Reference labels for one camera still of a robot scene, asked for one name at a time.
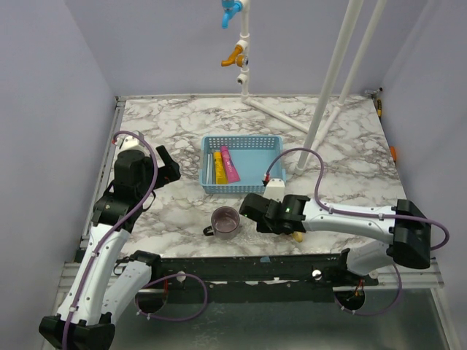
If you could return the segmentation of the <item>yellow mug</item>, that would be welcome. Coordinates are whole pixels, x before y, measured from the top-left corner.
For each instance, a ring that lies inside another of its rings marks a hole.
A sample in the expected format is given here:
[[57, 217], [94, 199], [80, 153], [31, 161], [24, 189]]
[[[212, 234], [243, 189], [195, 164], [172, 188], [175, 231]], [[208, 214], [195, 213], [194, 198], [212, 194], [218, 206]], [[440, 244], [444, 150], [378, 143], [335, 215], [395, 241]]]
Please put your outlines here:
[[302, 232], [296, 231], [291, 236], [292, 236], [293, 240], [295, 242], [297, 242], [297, 243], [302, 243], [303, 240], [304, 240], [304, 234]]

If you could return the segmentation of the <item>purple translucent cup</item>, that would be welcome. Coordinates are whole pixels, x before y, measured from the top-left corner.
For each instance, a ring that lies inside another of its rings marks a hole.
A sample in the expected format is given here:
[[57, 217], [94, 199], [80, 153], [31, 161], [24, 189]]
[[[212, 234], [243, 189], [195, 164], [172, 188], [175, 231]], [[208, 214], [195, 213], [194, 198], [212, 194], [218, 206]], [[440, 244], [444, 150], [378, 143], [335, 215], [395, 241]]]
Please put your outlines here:
[[240, 215], [235, 208], [222, 206], [215, 209], [210, 219], [210, 225], [203, 229], [206, 237], [214, 236], [222, 240], [231, 240], [241, 229]]

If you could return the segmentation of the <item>yellow toothpaste tube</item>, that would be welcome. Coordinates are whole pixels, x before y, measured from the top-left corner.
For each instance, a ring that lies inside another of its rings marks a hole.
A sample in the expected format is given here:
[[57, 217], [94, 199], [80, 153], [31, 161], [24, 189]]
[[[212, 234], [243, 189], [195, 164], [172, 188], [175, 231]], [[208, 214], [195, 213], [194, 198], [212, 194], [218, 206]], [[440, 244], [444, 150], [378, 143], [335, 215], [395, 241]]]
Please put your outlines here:
[[215, 184], [228, 184], [228, 179], [225, 173], [221, 152], [214, 152], [213, 158], [215, 164]]

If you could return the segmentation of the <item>pink toothpaste tube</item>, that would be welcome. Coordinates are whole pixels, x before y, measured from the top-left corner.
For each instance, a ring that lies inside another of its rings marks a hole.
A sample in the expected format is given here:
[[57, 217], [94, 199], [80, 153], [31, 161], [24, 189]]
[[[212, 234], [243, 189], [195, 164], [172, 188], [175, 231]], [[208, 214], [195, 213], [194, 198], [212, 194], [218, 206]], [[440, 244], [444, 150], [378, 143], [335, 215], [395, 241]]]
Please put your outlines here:
[[226, 174], [228, 183], [239, 182], [240, 176], [233, 164], [233, 161], [231, 159], [231, 155], [230, 155], [230, 152], [227, 146], [220, 147], [220, 154], [221, 154], [221, 158], [223, 161], [223, 166], [225, 169], [225, 174]]

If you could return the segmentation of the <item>blue plastic basket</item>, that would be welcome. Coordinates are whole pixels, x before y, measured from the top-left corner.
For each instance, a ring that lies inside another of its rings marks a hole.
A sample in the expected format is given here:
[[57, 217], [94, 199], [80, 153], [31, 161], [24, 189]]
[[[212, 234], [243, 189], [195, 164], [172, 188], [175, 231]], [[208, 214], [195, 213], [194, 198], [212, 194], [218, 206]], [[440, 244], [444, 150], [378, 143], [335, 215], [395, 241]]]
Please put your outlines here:
[[[213, 154], [227, 146], [233, 164], [240, 176], [239, 182], [232, 184], [215, 184], [215, 166]], [[286, 170], [279, 160], [274, 158], [283, 151], [282, 138], [272, 135], [252, 136], [205, 136], [201, 140], [201, 168], [199, 183], [207, 194], [263, 193], [265, 187], [262, 180], [268, 167], [271, 167], [270, 178], [286, 180]], [[212, 153], [212, 183], [206, 183], [207, 153]]]

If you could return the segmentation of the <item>clear textured round tray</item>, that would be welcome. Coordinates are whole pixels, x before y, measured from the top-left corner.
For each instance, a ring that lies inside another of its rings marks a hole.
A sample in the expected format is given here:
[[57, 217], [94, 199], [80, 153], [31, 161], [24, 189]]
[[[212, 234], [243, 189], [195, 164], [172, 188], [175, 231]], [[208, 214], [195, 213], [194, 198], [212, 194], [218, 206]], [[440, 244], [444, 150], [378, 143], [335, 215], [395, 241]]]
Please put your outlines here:
[[259, 233], [256, 231], [256, 225], [251, 223], [242, 224], [238, 240], [242, 244], [249, 245], [272, 245], [293, 242], [293, 239], [287, 235]]

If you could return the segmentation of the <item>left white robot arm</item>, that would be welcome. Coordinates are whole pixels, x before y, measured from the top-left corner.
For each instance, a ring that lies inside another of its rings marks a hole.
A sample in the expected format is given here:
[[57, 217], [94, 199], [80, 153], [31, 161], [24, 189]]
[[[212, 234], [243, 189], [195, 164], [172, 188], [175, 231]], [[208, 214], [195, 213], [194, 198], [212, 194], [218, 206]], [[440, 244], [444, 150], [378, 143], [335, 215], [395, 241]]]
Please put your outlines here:
[[180, 179], [180, 166], [166, 148], [156, 151], [161, 166], [140, 145], [119, 151], [114, 178], [93, 206], [88, 246], [73, 284], [56, 314], [39, 325], [55, 349], [109, 349], [117, 321], [138, 290], [161, 282], [162, 271], [154, 265], [159, 258], [152, 253], [130, 258], [128, 270], [109, 282], [144, 202]]

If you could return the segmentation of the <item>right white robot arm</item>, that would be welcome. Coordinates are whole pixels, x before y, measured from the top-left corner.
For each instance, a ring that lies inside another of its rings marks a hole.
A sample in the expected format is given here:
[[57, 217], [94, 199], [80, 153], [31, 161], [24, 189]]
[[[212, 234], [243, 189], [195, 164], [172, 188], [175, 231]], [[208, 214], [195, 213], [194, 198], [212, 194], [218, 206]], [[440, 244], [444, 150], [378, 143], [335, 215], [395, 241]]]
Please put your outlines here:
[[276, 201], [250, 193], [239, 213], [255, 222], [260, 233], [325, 231], [369, 238], [369, 243], [343, 252], [336, 266], [336, 278], [346, 286], [392, 264], [417, 270], [431, 265], [431, 224], [408, 200], [398, 200], [395, 206], [361, 207], [319, 204], [305, 195]]

